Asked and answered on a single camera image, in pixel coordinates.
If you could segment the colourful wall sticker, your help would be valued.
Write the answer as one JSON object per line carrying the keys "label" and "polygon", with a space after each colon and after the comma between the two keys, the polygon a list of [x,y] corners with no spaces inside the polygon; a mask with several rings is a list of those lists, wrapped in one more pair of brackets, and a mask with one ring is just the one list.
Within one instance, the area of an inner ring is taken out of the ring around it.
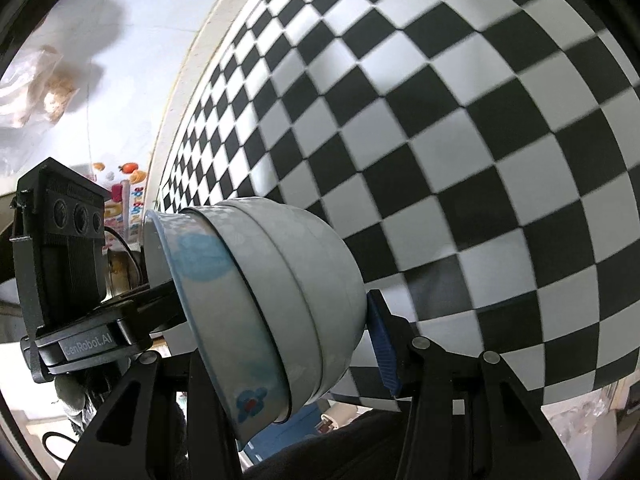
{"label": "colourful wall sticker", "polygon": [[128,244],[137,243],[143,219],[144,194],[148,174],[136,162],[105,165],[94,162],[73,166],[108,192],[104,204],[104,223]]}

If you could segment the clear bag of eggs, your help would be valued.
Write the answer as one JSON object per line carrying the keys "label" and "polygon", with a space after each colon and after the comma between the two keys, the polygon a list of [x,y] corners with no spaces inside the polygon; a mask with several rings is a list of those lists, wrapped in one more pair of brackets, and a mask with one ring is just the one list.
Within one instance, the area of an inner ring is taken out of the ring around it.
{"label": "clear bag of eggs", "polygon": [[31,120],[56,124],[78,88],[58,64],[62,54],[42,46],[19,53],[1,78],[1,127],[19,129]]}

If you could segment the white dotted bowl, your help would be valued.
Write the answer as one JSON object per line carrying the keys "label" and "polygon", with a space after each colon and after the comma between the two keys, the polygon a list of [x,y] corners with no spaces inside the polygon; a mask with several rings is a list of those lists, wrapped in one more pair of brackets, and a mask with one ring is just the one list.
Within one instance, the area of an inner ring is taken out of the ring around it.
{"label": "white dotted bowl", "polygon": [[224,241],[200,214],[149,210],[146,272],[173,281],[198,351],[239,445],[288,414],[291,393],[270,330]]}

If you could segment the plain white bowl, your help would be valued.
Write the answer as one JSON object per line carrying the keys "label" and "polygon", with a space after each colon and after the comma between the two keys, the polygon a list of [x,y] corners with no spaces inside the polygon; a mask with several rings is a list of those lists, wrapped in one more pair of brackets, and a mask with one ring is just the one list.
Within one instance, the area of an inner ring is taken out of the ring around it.
{"label": "plain white bowl", "polygon": [[190,208],[214,228],[254,294],[288,381],[291,412],[340,381],[362,337],[357,263],[326,222],[263,197]]}

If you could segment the black white checkered mat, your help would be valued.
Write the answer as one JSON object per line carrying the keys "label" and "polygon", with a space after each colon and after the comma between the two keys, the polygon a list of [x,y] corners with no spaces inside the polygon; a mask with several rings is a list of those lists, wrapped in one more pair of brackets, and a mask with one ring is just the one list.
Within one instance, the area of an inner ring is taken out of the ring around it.
{"label": "black white checkered mat", "polygon": [[265,196],[550,404],[639,365],[639,72],[584,0],[248,0],[158,209]]}

